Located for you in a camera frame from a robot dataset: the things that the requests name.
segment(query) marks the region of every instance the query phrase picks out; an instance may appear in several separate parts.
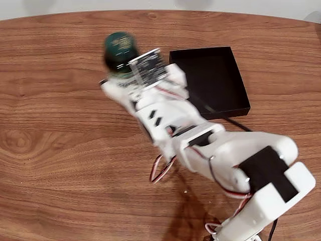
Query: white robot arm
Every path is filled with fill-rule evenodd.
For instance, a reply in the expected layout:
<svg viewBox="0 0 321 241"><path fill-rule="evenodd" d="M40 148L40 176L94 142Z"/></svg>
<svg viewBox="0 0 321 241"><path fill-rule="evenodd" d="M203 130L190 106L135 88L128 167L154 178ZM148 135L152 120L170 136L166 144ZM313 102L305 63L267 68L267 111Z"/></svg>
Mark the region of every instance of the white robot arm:
<svg viewBox="0 0 321 241"><path fill-rule="evenodd" d="M187 101L186 77L175 64L166 66L166 74L158 80L146 83L139 60L157 54L158 49L130 61L138 81L124 86L110 78L100 82L102 90L137 118L168 168L178 160L190 171L216 181L226 195L243 199L231 218L206 224L215 241L261 240L257 234L315 186L303 163L290 166L298 155L295 142L269 133L228 132L223 125L202 118Z"/></svg>

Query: wood grain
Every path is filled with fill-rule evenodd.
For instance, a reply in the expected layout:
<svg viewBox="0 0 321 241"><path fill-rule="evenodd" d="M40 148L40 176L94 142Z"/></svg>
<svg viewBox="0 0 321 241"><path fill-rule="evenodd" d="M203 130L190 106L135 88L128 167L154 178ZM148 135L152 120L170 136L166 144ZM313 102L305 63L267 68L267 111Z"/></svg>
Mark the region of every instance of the wood grain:
<svg viewBox="0 0 321 241"><path fill-rule="evenodd" d="M236 119L292 137L317 179L273 240L321 240L321 25L177 11L0 22L0 240L203 240L204 221L237 206L178 165L148 183L157 150L98 86L102 43L115 31L166 59L174 49L232 47L252 106Z"/></svg>

